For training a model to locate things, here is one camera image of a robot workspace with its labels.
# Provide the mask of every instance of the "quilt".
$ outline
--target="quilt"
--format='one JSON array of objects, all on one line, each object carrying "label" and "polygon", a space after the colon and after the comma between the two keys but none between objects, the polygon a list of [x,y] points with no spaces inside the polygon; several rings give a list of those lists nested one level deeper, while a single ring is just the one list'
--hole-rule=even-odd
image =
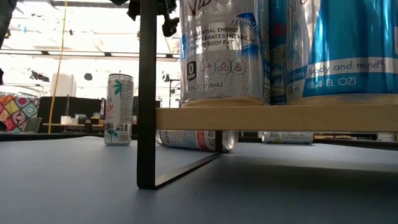
[{"label": "quilt", "polygon": [[24,131],[29,118],[37,117],[39,101],[39,98],[0,96],[0,121],[7,125],[7,131]]}]

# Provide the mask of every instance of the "can lying on side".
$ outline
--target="can lying on side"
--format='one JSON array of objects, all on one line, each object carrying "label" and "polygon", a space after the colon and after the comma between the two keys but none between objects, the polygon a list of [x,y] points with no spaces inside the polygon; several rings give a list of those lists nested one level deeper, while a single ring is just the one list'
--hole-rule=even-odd
[{"label": "can lying on side", "polygon": [[106,145],[129,145],[132,127],[132,96],[134,82],[131,76],[110,74],[106,97]]},{"label": "can lying on side", "polygon": [[[223,131],[223,152],[232,151],[237,142],[237,131]],[[182,149],[215,151],[216,131],[157,130],[156,143]]]},{"label": "can lying on side", "polygon": [[259,131],[263,143],[311,144],[313,133],[310,132],[275,132]]}]

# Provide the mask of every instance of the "wooden board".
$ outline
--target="wooden board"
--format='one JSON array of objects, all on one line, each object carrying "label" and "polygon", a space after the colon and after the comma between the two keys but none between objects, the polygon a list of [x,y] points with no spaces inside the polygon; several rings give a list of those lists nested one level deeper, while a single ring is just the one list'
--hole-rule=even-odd
[{"label": "wooden board", "polygon": [[157,129],[398,132],[398,104],[159,108]]}]

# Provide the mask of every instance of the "aluminum can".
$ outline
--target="aluminum can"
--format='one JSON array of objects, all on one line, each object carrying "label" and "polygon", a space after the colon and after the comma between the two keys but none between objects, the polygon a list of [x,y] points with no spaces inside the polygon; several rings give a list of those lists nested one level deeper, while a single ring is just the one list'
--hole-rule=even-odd
[{"label": "aluminum can", "polygon": [[270,102],[262,56],[268,7],[262,2],[268,0],[180,1],[182,107]]},{"label": "aluminum can", "polygon": [[280,144],[311,144],[313,142],[313,133],[310,132],[259,132],[263,143]]},{"label": "aluminum can", "polygon": [[[156,142],[161,146],[215,151],[216,131],[157,130]],[[237,131],[223,131],[223,152],[232,151],[237,142]]]},{"label": "aluminum can", "polygon": [[129,75],[109,75],[104,134],[106,145],[131,143],[133,86]]},{"label": "aluminum can", "polygon": [[288,104],[397,103],[398,0],[288,0]]},{"label": "aluminum can", "polygon": [[271,104],[286,104],[286,0],[269,1]]}]

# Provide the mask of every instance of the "table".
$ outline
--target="table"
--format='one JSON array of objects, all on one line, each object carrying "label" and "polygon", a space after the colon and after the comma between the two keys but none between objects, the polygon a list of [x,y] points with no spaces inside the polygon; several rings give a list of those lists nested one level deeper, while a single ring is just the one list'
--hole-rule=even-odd
[{"label": "table", "polygon": [[[396,151],[238,143],[154,191],[136,186],[136,149],[0,142],[1,223],[397,223]],[[158,176],[209,154],[156,151]]]},{"label": "table", "polygon": [[[79,129],[83,130],[85,128],[84,124],[51,124],[51,126],[58,126],[63,127],[63,130],[66,131],[67,129]],[[103,130],[103,124],[93,124],[93,130]]]}]

